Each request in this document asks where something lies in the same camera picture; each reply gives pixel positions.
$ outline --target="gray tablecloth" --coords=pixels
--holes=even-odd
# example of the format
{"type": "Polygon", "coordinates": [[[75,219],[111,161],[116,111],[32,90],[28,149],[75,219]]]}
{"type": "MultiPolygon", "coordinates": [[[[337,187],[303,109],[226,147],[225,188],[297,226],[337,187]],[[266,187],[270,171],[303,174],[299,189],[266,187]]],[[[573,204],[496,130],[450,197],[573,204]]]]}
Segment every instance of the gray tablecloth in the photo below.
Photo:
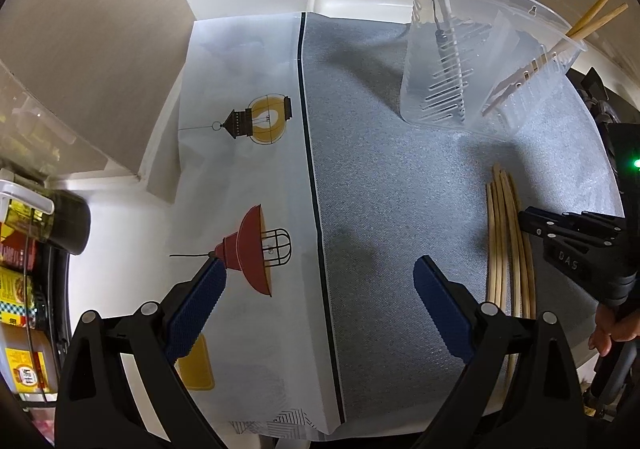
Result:
{"type": "MultiPolygon", "coordinates": [[[[485,182],[500,162],[525,206],[622,213],[596,128],[568,80],[510,143],[414,127],[399,116],[407,26],[308,14],[303,72],[322,237],[347,423],[334,437],[424,415],[462,363],[447,352],[412,285],[430,254],[478,301],[486,281],[485,182]],[[359,425],[354,430],[349,425],[359,425]]],[[[571,346],[594,303],[536,256],[538,310],[553,310],[571,346]]]]}

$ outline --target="lamp illustration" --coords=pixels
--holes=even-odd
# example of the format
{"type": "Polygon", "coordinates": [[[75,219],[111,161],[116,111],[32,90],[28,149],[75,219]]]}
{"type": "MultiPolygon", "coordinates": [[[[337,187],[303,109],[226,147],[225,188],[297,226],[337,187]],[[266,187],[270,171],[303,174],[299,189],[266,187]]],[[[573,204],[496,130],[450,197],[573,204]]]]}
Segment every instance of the lamp illustration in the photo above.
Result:
{"type": "Polygon", "coordinates": [[[249,136],[255,143],[268,145],[282,136],[291,117],[291,99],[271,94],[256,98],[246,109],[231,111],[224,124],[214,122],[212,127],[216,131],[224,127],[234,139],[249,136]]]}
{"type": "Polygon", "coordinates": [[[215,248],[228,269],[239,270],[256,291],[271,295],[271,269],[291,259],[291,238],[284,229],[267,230],[262,206],[249,209],[236,233],[215,248]]]}

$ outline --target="chopsticks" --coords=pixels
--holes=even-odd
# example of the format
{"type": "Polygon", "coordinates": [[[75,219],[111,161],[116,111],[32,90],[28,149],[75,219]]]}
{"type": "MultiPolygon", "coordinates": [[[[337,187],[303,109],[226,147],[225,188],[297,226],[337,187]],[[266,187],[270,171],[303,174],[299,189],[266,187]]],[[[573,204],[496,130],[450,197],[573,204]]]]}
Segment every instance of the chopsticks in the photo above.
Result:
{"type": "MultiPolygon", "coordinates": [[[[588,9],[580,19],[578,19],[576,24],[573,25],[565,35],[573,41],[581,41],[596,30],[602,28],[604,25],[606,25],[606,23],[619,16],[628,8],[628,4],[623,3],[603,17],[592,22],[593,18],[604,7],[607,1],[608,0],[597,0],[596,3],[594,3],[594,5],[591,6],[590,9],[588,9]]],[[[482,116],[486,116],[494,108],[503,103],[511,95],[511,93],[521,87],[524,82],[529,80],[533,74],[537,73],[537,71],[546,64],[548,57],[564,51],[569,44],[570,42],[566,39],[558,41],[554,45],[554,47],[552,47],[551,50],[549,50],[547,53],[540,55],[540,57],[531,61],[531,63],[525,66],[525,68],[519,69],[518,71],[498,83],[498,85],[494,88],[492,95],[490,95],[490,98],[491,96],[495,95],[495,93],[500,93],[502,90],[504,90],[504,93],[497,96],[488,106],[486,106],[482,110],[482,116]]]]}
{"type": "MultiPolygon", "coordinates": [[[[486,300],[506,312],[508,263],[511,271],[511,315],[536,318],[536,283],[529,237],[522,234],[518,212],[522,203],[513,177],[498,164],[492,168],[493,179],[486,184],[489,259],[487,263],[486,300]]],[[[507,360],[506,387],[509,387],[516,363],[516,355],[507,360]]]]}
{"type": "Polygon", "coordinates": [[[578,19],[571,29],[566,33],[567,37],[572,37],[580,28],[590,22],[596,14],[602,10],[602,7],[606,5],[608,0],[597,0],[594,5],[584,13],[584,15],[578,19]]]}

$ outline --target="blue gripper pad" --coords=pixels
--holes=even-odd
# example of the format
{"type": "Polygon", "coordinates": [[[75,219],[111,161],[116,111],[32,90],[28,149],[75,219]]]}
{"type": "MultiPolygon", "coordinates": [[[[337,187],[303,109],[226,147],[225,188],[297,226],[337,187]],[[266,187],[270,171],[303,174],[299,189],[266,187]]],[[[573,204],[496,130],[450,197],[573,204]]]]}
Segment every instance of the blue gripper pad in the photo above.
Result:
{"type": "Polygon", "coordinates": [[[168,312],[164,355],[171,364],[189,355],[225,285],[225,265],[211,257],[191,281],[175,285],[162,301],[162,308],[168,312]]]}
{"type": "Polygon", "coordinates": [[[428,255],[415,262],[414,286],[449,353],[468,364],[475,352],[472,324],[450,291],[451,286],[462,286],[468,293],[466,288],[450,283],[428,255]]]}

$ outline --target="human hand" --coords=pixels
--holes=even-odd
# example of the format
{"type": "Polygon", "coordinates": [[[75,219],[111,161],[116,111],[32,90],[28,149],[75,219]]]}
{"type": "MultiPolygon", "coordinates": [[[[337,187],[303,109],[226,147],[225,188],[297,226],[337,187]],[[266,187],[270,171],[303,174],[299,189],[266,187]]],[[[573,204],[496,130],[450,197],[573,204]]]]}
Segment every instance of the human hand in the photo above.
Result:
{"type": "Polygon", "coordinates": [[[616,321],[612,309],[599,304],[596,309],[596,329],[589,337],[589,349],[596,348],[600,356],[604,357],[611,349],[611,342],[631,341],[640,336],[640,310],[616,321]]]}

